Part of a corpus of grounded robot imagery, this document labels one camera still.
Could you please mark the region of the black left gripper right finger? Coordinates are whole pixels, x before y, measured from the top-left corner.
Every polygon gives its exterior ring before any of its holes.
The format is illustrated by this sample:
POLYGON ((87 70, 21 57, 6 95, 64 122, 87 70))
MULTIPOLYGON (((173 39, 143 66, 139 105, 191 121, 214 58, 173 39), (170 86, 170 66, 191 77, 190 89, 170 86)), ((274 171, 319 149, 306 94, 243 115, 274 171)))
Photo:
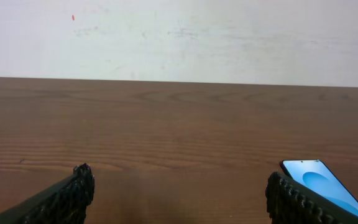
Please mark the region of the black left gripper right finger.
POLYGON ((358 224, 358 216, 279 172, 265 189, 272 224, 358 224))

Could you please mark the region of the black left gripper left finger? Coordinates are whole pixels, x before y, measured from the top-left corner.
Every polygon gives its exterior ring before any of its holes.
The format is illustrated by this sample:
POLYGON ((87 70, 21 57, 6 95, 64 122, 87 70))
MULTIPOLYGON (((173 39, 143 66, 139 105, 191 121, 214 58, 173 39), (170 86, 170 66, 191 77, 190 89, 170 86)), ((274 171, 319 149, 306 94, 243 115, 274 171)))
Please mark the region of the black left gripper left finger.
POLYGON ((0 224, 84 223, 94 198, 94 175, 84 163, 73 174, 0 213, 0 224))

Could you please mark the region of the blue Galaxy smartphone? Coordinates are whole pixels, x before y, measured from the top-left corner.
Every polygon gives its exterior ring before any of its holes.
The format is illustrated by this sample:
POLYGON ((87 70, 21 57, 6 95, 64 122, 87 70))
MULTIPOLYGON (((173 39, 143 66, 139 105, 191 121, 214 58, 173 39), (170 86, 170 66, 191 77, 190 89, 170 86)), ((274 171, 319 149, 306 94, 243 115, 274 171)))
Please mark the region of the blue Galaxy smartphone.
POLYGON ((358 201, 321 160, 284 160, 280 166, 293 180, 358 216, 358 201))

